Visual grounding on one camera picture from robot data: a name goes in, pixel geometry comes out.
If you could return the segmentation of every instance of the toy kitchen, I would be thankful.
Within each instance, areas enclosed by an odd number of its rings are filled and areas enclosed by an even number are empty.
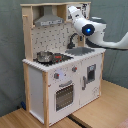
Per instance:
[[[78,36],[68,8],[88,19],[90,2],[22,4],[26,109],[46,127],[101,95],[105,49]]]

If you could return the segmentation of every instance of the oven window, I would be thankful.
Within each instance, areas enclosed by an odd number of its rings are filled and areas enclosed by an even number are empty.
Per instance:
[[[56,111],[73,103],[73,85],[56,92]]]

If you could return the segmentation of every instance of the kitchen cabinet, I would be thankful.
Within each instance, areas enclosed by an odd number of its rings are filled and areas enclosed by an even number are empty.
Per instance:
[[[82,61],[80,107],[99,97],[101,69],[102,54]]]

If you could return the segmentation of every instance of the oven door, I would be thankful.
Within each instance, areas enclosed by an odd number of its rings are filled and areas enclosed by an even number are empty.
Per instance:
[[[49,87],[49,123],[56,123],[79,108],[79,80],[59,82]]]

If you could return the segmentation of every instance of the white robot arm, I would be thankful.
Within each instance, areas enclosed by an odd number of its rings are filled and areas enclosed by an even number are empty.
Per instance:
[[[71,6],[68,9],[72,16],[74,28],[79,36],[85,35],[88,42],[104,48],[128,49],[128,33],[117,43],[105,42],[103,41],[103,30],[106,28],[106,23],[101,18],[92,17],[92,21],[87,20],[76,7]]]

